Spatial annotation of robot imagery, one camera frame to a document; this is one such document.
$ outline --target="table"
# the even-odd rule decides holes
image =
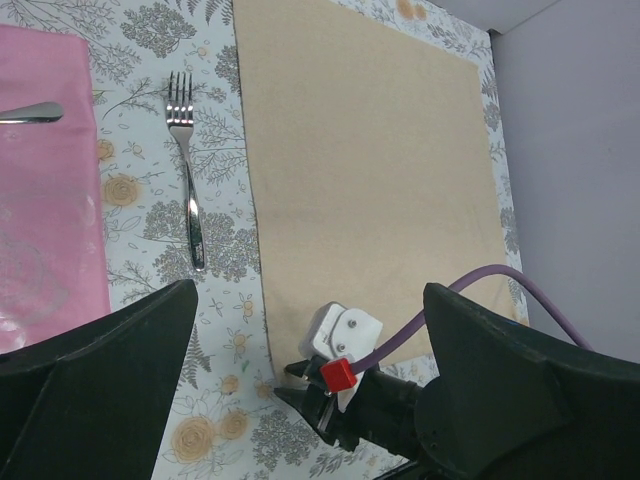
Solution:
[[[479,66],[507,263],[520,269],[489,36],[423,0],[337,3]],[[153,479],[369,479],[402,462],[368,444],[327,447],[272,394],[231,0],[10,0],[0,21],[89,42],[112,308],[180,278],[198,285]],[[183,165],[162,117],[171,70],[192,72],[198,90],[193,162],[210,252],[202,273],[190,267]],[[522,291],[510,290],[525,319]],[[437,366],[426,355],[387,371],[424,384]]]

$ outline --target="red cap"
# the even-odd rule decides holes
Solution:
[[[331,393],[348,390],[358,383],[358,379],[351,371],[351,365],[345,357],[324,364],[320,367],[320,373]]]

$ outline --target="beige cloth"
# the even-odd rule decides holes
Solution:
[[[269,343],[300,360],[335,300],[384,323],[427,282],[504,263],[474,64],[329,0],[234,0]],[[513,318],[506,280],[465,292]],[[426,328],[388,363],[430,351]]]

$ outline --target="pink placemat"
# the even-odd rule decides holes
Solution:
[[[87,43],[0,25],[0,111],[45,101],[0,125],[0,353],[110,312]]]

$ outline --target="gray surface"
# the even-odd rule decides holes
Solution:
[[[494,55],[524,271],[596,350],[640,362],[640,1],[560,0]]]
[[[431,0],[481,30],[507,33],[558,0]]]

